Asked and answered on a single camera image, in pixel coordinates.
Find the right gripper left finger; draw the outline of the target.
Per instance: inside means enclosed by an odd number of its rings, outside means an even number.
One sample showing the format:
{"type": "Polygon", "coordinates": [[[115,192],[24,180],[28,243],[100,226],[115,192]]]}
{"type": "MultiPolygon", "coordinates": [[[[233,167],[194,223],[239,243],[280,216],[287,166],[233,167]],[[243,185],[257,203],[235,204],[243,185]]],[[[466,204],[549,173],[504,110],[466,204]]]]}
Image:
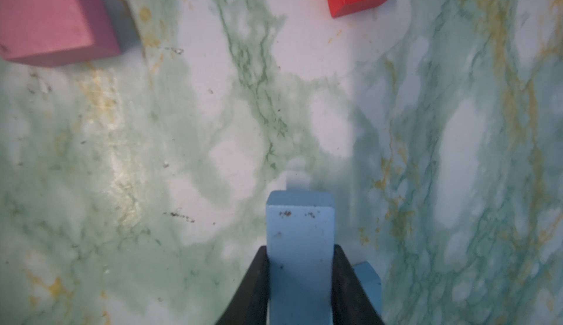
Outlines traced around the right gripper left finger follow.
{"type": "Polygon", "coordinates": [[[267,315],[268,256],[262,246],[216,325],[265,325],[267,315]]]}

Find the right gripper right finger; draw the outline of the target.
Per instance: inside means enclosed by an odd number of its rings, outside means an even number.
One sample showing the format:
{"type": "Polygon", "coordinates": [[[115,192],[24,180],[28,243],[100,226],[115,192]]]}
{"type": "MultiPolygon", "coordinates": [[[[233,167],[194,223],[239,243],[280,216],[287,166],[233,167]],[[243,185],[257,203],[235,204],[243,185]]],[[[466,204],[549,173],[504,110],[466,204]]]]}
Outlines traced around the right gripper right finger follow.
{"type": "Polygon", "coordinates": [[[369,301],[359,278],[348,261],[343,248],[334,245],[332,266],[331,307],[333,324],[384,325],[369,301]]]}

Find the light blue block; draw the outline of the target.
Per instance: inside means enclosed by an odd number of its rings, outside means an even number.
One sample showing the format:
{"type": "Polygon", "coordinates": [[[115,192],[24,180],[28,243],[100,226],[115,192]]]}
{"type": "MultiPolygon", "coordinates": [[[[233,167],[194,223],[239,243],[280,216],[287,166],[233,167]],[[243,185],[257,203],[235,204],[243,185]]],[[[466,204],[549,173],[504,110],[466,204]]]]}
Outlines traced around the light blue block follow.
{"type": "Polygon", "coordinates": [[[381,278],[370,263],[366,261],[353,266],[353,270],[371,305],[376,313],[381,316],[383,306],[381,278]]]}
{"type": "Polygon", "coordinates": [[[274,191],[265,210],[271,324],[331,324],[333,197],[274,191]]]}

